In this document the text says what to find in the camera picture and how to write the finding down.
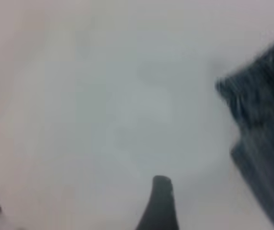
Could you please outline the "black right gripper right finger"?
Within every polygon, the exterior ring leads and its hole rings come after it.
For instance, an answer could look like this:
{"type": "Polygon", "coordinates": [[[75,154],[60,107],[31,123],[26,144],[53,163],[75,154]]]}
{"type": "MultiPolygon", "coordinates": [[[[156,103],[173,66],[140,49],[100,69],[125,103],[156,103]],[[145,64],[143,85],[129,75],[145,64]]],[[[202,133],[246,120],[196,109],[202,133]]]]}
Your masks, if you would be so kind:
{"type": "Polygon", "coordinates": [[[153,177],[149,201],[136,229],[179,229],[173,185],[170,178],[162,175],[153,177]]]}

